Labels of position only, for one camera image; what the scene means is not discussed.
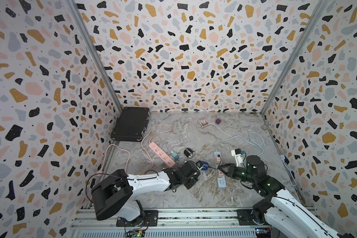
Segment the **white power strip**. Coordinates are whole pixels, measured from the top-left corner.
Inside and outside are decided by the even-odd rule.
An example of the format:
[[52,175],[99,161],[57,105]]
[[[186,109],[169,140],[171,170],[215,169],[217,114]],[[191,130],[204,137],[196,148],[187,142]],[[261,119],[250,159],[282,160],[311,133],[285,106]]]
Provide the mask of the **white power strip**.
[[[220,157],[221,157],[221,152],[215,151],[215,152],[214,152],[214,158],[216,159],[217,156],[220,156]],[[226,188],[227,185],[226,185],[225,175],[224,175],[222,172],[218,171],[218,169],[217,169],[219,165],[216,165],[216,162],[215,162],[215,168],[216,168],[216,173],[217,173],[217,183],[218,183],[218,187],[219,187],[220,189],[223,189],[223,188]]]

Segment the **pink power strip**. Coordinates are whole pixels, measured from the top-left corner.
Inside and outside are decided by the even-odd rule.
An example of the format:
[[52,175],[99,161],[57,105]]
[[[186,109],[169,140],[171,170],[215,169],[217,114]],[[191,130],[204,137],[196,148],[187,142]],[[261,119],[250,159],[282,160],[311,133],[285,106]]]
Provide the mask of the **pink power strip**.
[[176,165],[175,161],[155,142],[151,142],[148,146],[169,168]]

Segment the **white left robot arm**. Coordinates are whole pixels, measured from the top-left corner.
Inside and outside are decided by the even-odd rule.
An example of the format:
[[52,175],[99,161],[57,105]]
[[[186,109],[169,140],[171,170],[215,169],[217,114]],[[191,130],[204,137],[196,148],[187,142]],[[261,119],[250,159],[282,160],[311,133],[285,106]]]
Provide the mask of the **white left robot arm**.
[[202,167],[200,161],[186,161],[177,168],[166,168],[149,175],[131,175],[124,169],[107,174],[91,190],[96,219],[103,221],[117,216],[132,226],[139,225],[146,214],[136,196],[155,191],[176,191],[182,185],[191,189],[197,183]]

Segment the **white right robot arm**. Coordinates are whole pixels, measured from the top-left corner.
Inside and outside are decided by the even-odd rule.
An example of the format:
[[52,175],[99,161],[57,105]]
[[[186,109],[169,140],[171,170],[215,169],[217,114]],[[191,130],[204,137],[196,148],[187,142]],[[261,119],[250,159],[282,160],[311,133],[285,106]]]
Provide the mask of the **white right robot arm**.
[[289,238],[352,237],[330,228],[306,209],[283,184],[267,174],[259,156],[248,156],[244,167],[228,163],[217,169],[229,178],[250,183],[250,188],[263,197],[252,207],[251,218],[257,225],[267,223]]

